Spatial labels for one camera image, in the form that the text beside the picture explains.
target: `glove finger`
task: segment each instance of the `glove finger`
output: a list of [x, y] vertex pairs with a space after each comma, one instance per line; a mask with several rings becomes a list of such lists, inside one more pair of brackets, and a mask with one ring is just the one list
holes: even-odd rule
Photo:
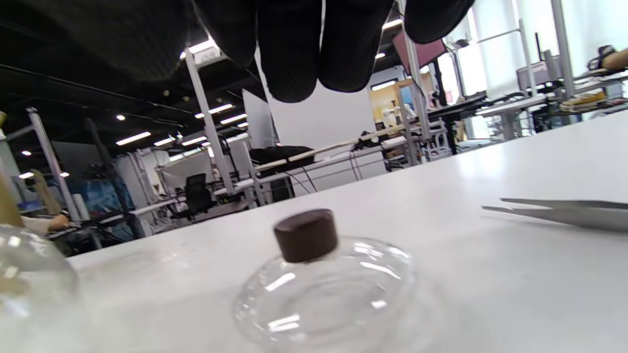
[[242, 67], [253, 61], [257, 47], [255, 0], [199, 0], [203, 23], [218, 47]]
[[379, 51], [382, 26], [394, 0], [326, 2], [320, 82], [340, 92], [357, 92], [369, 83]]
[[137, 80], [171, 77], [185, 46], [188, 23], [179, 0], [22, 2], [53, 18], [74, 40]]
[[260, 0], [257, 35], [268, 90], [281, 102], [300, 102], [316, 87], [321, 0]]
[[419, 44], [439, 40], [453, 31], [475, 0], [408, 0], [404, 26]]

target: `black office chair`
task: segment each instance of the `black office chair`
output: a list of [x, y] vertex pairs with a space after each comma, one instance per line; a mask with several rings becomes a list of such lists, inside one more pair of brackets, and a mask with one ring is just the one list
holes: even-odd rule
[[188, 209], [177, 212], [173, 207], [169, 207], [172, 219], [186, 218], [191, 222], [195, 220], [196, 215], [206, 214], [216, 205], [216, 201], [212, 200], [212, 193], [207, 190], [204, 173], [188, 177], [184, 191]]

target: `computer monitor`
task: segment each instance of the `computer monitor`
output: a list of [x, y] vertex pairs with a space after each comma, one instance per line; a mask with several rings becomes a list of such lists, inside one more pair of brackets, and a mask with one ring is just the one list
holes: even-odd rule
[[[550, 57], [542, 62], [534, 63], [532, 72], [534, 74], [534, 83], [536, 85], [546, 82], [556, 81], [563, 77], [563, 71], [560, 66], [560, 56]], [[528, 67], [522, 67], [517, 70], [517, 81], [520, 90], [530, 89], [530, 76], [528, 75]]]

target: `metal tweezers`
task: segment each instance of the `metal tweezers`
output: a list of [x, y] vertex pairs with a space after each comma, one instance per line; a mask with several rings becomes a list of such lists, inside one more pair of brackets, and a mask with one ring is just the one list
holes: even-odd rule
[[550, 220], [581, 228], [628, 232], [628, 204], [593, 200], [532, 200], [526, 198], [500, 198], [500, 200], [514, 204], [548, 207], [549, 209], [512, 209], [494, 206], [482, 206], [482, 209]]

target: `ceiling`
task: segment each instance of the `ceiling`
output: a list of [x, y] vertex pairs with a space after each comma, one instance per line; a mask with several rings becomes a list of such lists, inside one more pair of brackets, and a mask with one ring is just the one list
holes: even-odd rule
[[[398, 18], [397, 12], [390, 19]], [[375, 71], [401, 62], [392, 38], [401, 26], [384, 31]], [[102, 142], [112, 156], [138, 148], [151, 147], [168, 135], [184, 136], [203, 129], [200, 112], [185, 62], [174, 76], [162, 82], [137, 82], [97, 58], [68, 37], [66, 32], [45, 15], [17, 0], [0, 1], [0, 111], [8, 114], [3, 129], [6, 134], [30, 124], [26, 108], [40, 113], [51, 141], [93, 144], [85, 120], [95, 121]], [[201, 43], [207, 36], [192, 28], [191, 42]], [[219, 134], [231, 137], [242, 132], [237, 124], [220, 121], [244, 113], [242, 89], [266, 99], [255, 63], [237, 67], [229, 59], [215, 62], [199, 72], [210, 108], [233, 104], [234, 108], [213, 114]], [[122, 114], [126, 119], [119, 121]], [[118, 146], [117, 141], [149, 131], [151, 136]], [[34, 133], [10, 142], [20, 170], [31, 168], [43, 173], [50, 169]], [[177, 146], [171, 154], [197, 146]], [[22, 151], [30, 151], [24, 156]]]

